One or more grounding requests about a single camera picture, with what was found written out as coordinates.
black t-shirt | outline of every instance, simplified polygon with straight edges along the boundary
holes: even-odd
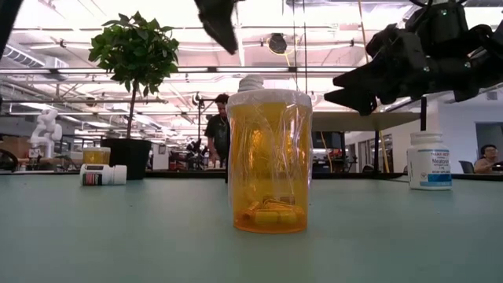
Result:
[[[204,132],[205,136],[213,138],[215,149],[220,157],[227,157],[229,155],[229,144],[227,142],[229,134],[229,122],[227,122],[227,118],[222,118],[220,115],[210,118]]]

table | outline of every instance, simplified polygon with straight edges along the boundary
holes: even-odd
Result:
[[[0,282],[502,282],[503,186],[314,180],[309,228],[231,225],[221,179],[0,176]]]

black planter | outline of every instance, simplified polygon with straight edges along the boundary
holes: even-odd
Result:
[[[102,147],[109,147],[110,166],[126,165],[128,180],[142,180],[149,160],[152,143],[145,140],[108,138],[101,141]]]

green leaves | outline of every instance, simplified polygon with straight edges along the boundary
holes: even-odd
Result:
[[[139,12],[132,17],[119,14],[119,20],[104,24],[100,35],[91,39],[89,61],[113,73],[112,80],[124,84],[127,92],[159,92],[165,77],[177,72],[179,42],[166,36],[172,27],[161,27],[156,19],[147,21]]]

potted plant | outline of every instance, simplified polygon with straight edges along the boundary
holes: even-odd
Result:
[[[159,92],[164,78],[177,72],[178,41],[167,35],[172,27],[161,27],[156,19],[147,21],[139,12],[119,20],[110,20],[100,35],[91,40],[89,61],[112,72],[111,78],[132,92],[126,139],[106,139],[102,146],[112,149],[110,165],[127,165],[128,179],[145,176],[145,166],[151,148],[150,141],[131,139],[131,123],[138,91],[143,96]]]

